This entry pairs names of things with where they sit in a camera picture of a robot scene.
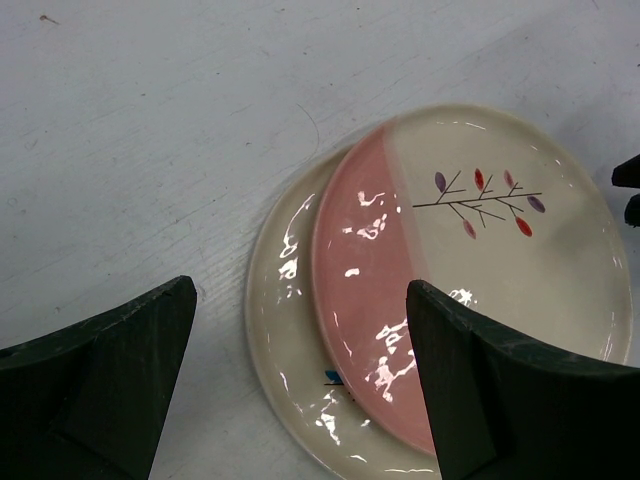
stacked plate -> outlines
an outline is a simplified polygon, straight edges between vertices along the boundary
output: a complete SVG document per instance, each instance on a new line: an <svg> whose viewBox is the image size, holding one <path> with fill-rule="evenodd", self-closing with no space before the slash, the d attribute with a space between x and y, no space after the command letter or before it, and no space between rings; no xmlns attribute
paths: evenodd
<svg viewBox="0 0 640 480"><path fill-rule="evenodd" d="M247 284L267 397L342 478L440 478L407 330L415 278L539 340L626 359L627 262L579 163L484 107L391 119L289 186Z"/></svg>

table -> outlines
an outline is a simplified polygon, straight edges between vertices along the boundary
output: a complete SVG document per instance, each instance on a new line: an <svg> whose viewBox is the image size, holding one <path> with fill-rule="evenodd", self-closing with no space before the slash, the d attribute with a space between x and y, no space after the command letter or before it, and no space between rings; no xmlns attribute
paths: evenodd
<svg viewBox="0 0 640 480"><path fill-rule="evenodd" d="M365 125L493 105L583 161L638 299L631 192L610 174L640 152L639 22L636 0L5 0L0 348L190 275L200 303L151 478L331 478L271 412L244 338L248 255L278 193Z"/></svg>

blue painted leaf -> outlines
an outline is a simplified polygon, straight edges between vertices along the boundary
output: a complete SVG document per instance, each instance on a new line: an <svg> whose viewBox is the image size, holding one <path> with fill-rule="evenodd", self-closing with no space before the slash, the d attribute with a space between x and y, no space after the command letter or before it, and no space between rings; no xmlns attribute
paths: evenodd
<svg viewBox="0 0 640 480"><path fill-rule="evenodd" d="M538 197L534 197L533 195L529 195L527 197L527 200L529 201L529 205L531 205L531 207L534 210L537 210L540 213L544 213L547 210L544 207L544 204L540 201L540 199Z"/></svg>
<svg viewBox="0 0 640 480"><path fill-rule="evenodd" d="M447 188L447 181L440 172L436 172L436 187L438 187L440 193L444 192L444 189Z"/></svg>
<svg viewBox="0 0 640 480"><path fill-rule="evenodd" d="M336 372L335 370L325 370L324 374L327 376L327 378L332 384L344 385L344 383L342 383L342 379L340 378L340 375L338 375L338 372Z"/></svg>

branch design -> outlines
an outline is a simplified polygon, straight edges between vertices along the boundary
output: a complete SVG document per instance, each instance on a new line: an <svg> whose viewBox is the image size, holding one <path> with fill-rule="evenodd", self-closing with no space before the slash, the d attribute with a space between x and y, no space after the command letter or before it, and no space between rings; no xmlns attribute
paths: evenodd
<svg viewBox="0 0 640 480"><path fill-rule="evenodd" d="M469 219L462 213L464 211L473 211L474 214L478 215L480 222L484 228L487 228L486 218L495 218L498 220L506 221L507 219L497 213L490 211L485 204L487 205L499 205L501 207L507 207L513 216L515 223L520 230L520 232L530 237L533 235L533 230L531 226L522 218L522 214L525 213L524 209L517 204L514 204L514 201L518 201L522 198L526 198L529 206L539 213L544 213L546 211L546 207L542 203L542 201L538 198L542 195L542 192L528 192L522 193L524 190L523 187L520 186L519 182L514 181L513 176L509 172L509 170L505 170L503 174L504 183L506 184L508 191L507 193L498 194L495 190L490 188L491 181L494 179L493 175L490 175L485 182L484 174L479 168L476 168L475 172L473 172L473 181L476 189L478 190L477 195L471 195L469 192L469 196L463 200L448 200L451 198L450 195L454 193L462 193L466 192L465 188L456 188L453 189L453 185L460 177L462 170L459 170L458 173L451 179L450 182L447 182L445 176L441 172L436 172L435 175L435 184L436 188L440 192L440 196L435 202L432 203L421 203L418 205L413 205L413 208L423 208L423 207L435 207L438 205L446 205L451 210L455 212L455 214L460 217L462 220L462 227L464 228L467 235L471 238L475 239L477 237L477 233L473 224L469 221Z"/></svg>

glossy surface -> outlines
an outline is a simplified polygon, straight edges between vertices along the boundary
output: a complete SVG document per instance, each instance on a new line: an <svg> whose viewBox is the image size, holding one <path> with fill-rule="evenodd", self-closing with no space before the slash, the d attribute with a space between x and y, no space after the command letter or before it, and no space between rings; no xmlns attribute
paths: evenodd
<svg viewBox="0 0 640 480"><path fill-rule="evenodd" d="M413 278L561 348L613 362L628 352L629 275L604 200L566 152L501 112L427 108L366 137L327 187L312 261L347 388L425 452L404 304Z"/></svg>
<svg viewBox="0 0 640 480"><path fill-rule="evenodd" d="M310 288L310 238L320 196L345 153L333 155L291 185L262 229L245 299L251 355L280 420L337 475L434 480L440 478L434 457L389 435L343 385L334 384L333 364L318 330Z"/></svg>

